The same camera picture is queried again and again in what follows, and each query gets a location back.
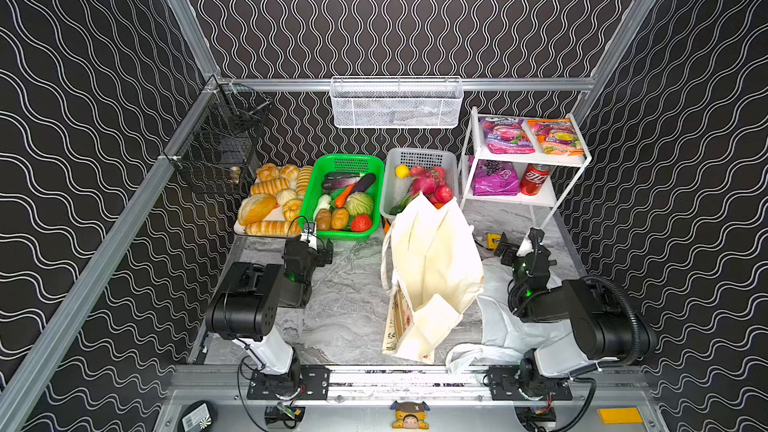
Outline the cream canvas tote bag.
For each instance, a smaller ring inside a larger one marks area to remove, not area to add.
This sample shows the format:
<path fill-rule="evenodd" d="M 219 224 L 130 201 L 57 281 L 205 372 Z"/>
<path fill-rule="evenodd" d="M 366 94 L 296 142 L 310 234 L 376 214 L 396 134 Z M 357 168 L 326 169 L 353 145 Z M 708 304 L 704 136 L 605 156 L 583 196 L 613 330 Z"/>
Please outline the cream canvas tote bag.
<path fill-rule="evenodd" d="M 427 365 L 484 291 L 482 260 L 455 199 L 436 208 L 420 194 L 382 243 L 380 279 L 389 296 L 382 353 Z"/>

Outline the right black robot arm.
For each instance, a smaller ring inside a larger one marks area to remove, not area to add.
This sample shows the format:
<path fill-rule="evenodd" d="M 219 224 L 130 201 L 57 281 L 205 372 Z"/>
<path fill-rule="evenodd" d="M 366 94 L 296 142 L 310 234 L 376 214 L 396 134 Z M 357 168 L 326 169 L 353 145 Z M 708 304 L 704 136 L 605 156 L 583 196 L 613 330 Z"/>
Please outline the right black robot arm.
<path fill-rule="evenodd" d="M 523 323 L 568 323 L 571 331 L 532 347 L 519 362 L 515 382 L 531 399 L 552 397 L 569 379 L 602 368 L 630 366 L 653 352 L 658 339 L 627 293 L 600 275 L 563 280 L 551 287 L 557 264 L 543 244 L 544 231 L 531 228 L 515 244 L 502 234 L 494 255 L 512 269 L 507 309 Z"/>

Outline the white plastic grocery bag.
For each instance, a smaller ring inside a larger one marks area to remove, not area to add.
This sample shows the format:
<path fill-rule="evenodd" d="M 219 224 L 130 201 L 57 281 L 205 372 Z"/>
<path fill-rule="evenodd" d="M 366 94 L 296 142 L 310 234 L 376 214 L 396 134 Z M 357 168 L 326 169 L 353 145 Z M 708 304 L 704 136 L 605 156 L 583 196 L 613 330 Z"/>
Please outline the white plastic grocery bag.
<path fill-rule="evenodd" d="M 446 356 L 446 369 L 459 374 L 471 365 L 517 364 L 525 352 L 553 343 L 572 332 L 568 320 L 554 323 L 524 323 L 508 307 L 507 287 L 512 269 L 498 258 L 482 261 L 484 291 L 477 297 L 482 315 L 479 343 L 454 346 Z"/>

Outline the purple candy bag top shelf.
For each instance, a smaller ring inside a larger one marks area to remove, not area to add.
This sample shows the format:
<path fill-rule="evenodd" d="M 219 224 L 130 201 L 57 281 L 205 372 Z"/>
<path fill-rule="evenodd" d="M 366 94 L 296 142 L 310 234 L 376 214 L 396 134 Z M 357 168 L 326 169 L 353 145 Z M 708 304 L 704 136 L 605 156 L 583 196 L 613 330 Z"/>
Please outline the purple candy bag top shelf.
<path fill-rule="evenodd" d="M 531 154 L 535 152 L 522 127 L 523 120 L 506 116 L 480 117 L 485 144 L 493 154 Z"/>

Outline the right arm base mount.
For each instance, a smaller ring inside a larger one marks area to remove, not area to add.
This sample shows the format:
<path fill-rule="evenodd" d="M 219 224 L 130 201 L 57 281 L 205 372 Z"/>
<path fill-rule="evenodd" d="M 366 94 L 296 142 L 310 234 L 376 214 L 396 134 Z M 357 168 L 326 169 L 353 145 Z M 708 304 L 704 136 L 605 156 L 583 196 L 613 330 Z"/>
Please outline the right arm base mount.
<path fill-rule="evenodd" d="M 484 374 L 493 401 L 570 401 L 568 382 L 541 376 L 535 369 L 519 365 L 491 366 Z"/>

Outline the purple snack bag shelf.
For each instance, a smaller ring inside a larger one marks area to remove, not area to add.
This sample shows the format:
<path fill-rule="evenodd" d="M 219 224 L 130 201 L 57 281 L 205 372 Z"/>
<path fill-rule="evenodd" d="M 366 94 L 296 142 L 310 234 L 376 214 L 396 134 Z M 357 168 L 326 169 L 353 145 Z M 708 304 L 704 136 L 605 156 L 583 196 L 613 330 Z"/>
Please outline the purple snack bag shelf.
<path fill-rule="evenodd" d="M 520 180 L 510 162 L 481 159 L 472 179 L 471 191 L 479 197 L 512 197 L 520 192 Z"/>

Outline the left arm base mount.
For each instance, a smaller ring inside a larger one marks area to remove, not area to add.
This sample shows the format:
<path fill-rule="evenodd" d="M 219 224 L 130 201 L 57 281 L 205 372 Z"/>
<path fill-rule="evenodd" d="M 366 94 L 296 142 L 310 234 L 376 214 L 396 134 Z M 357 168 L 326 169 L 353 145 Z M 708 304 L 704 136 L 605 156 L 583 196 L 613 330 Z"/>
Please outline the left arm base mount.
<path fill-rule="evenodd" d="M 254 372 L 246 397 L 248 400 L 283 401 L 326 400 L 331 371 L 319 365 L 301 365 L 285 374 Z"/>

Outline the red soda can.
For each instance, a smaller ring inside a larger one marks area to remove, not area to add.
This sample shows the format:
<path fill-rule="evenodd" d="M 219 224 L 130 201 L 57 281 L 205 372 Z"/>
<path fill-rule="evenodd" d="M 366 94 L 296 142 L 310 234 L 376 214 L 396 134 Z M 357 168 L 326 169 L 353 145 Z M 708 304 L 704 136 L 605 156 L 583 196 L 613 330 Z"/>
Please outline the red soda can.
<path fill-rule="evenodd" d="M 520 179 L 519 191 L 526 196 L 536 196 L 549 178 L 552 167 L 529 163 Z"/>

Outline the red tomato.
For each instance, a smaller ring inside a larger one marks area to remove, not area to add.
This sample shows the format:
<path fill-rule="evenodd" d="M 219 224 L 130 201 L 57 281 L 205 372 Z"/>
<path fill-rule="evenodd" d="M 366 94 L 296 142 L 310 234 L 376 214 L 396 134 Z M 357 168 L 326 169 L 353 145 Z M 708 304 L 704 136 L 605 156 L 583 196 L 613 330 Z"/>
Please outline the red tomato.
<path fill-rule="evenodd" d="M 350 224 L 350 230 L 354 233 L 363 233 L 373 226 L 372 219 L 366 214 L 355 216 Z"/>

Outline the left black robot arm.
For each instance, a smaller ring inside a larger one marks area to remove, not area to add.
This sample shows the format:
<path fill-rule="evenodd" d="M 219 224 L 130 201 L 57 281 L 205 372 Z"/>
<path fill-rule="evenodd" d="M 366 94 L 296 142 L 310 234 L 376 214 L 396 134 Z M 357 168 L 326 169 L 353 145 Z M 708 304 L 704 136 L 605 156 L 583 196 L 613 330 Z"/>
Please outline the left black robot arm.
<path fill-rule="evenodd" d="M 245 351 L 251 383 L 280 400 L 298 397 L 306 386 L 297 352 L 275 326 L 277 312 L 308 305 L 314 272 L 331 264 L 333 254 L 330 241 L 289 238 L 279 263 L 233 263 L 209 303 L 207 330 Z"/>

